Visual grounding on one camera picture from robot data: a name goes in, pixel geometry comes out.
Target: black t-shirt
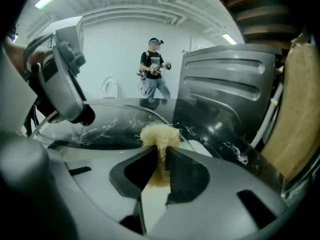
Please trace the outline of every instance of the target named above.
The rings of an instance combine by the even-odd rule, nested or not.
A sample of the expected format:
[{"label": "black t-shirt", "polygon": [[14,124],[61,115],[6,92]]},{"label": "black t-shirt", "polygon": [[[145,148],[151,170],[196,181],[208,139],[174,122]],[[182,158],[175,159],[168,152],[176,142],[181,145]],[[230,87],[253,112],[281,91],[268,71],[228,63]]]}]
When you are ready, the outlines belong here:
[{"label": "black t-shirt", "polygon": [[[148,68],[152,64],[156,64],[160,68],[160,65],[162,63],[164,63],[164,60],[162,59],[161,55],[159,53],[157,53],[157,52],[152,52],[152,51],[148,51],[148,52],[149,52],[149,56],[148,57],[147,57],[146,52],[142,53],[140,63],[143,63],[143,65],[145,65]],[[153,75],[153,74],[150,73],[150,71],[148,71],[146,73],[146,78],[159,79],[159,78],[161,78],[161,74]]]}]

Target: toilet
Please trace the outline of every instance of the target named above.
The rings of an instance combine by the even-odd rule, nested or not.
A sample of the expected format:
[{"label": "toilet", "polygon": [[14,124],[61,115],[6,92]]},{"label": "toilet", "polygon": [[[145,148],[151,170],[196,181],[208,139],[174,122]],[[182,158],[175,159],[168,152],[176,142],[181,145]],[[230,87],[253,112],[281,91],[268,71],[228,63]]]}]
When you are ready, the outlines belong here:
[{"label": "toilet", "polygon": [[104,99],[117,98],[118,97],[118,85],[116,80],[108,76],[102,84],[101,93]]}]

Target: vr headset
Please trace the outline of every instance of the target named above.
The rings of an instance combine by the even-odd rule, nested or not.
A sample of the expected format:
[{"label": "vr headset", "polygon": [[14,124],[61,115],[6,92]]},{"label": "vr headset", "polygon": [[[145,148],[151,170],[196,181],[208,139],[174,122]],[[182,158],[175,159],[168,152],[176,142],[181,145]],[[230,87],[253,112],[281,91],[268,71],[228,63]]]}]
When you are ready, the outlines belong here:
[{"label": "vr headset", "polygon": [[155,46],[160,46],[163,45],[165,42],[162,40],[158,40],[157,38],[152,38],[150,39],[150,41],[148,42],[149,46],[150,45],[155,45]]}]

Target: jeans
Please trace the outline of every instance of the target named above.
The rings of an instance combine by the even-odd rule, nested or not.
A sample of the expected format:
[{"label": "jeans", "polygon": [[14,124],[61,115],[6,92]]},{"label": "jeans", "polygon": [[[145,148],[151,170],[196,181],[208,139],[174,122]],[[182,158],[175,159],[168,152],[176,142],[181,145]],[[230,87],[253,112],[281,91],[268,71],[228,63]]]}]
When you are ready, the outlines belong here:
[{"label": "jeans", "polygon": [[143,94],[146,98],[153,98],[155,95],[156,89],[158,88],[160,93],[165,99],[170,99],[170,96],[171,96],[170,91],[163,77],[158,79],[146,78],[144,80],[144,84],[145,84],[145,89],[143,91]]}]

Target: white wall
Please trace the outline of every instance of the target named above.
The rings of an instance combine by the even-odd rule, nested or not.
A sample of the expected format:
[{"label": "white wall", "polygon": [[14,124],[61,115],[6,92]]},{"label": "white wall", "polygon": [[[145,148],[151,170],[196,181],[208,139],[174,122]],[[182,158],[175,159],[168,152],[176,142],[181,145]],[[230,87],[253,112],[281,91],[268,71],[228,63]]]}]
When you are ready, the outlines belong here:
[{"label": "white wall", "polygon": [[[203,37],[181,27],[136,19],[101,21],[84,26],[86,64],[81,67],[78,81],[89,98],[102,98],[101,87],[108,76],[117,81],[118,98],[141,98],[136,72],[141,54],[148,50],[151,38],[164,41],[160,53],[164,61],[172,63],[172,69],[165,71],[164,78],[171,97],[177,98],[182,50],[193,50],[192,40]],[[162,98],[162,95],[157,90],[154,97]]]},{"label": "white wall", "polygon": [[195,50],[199,50],[199,49],[205,49],[205,48],[209,48],[215,46],[213,45],[212,42],[210,42],[209,40],[200,37],[200,36],[196,36],[192,39],[192,49],[191,51],[195,51]]}]

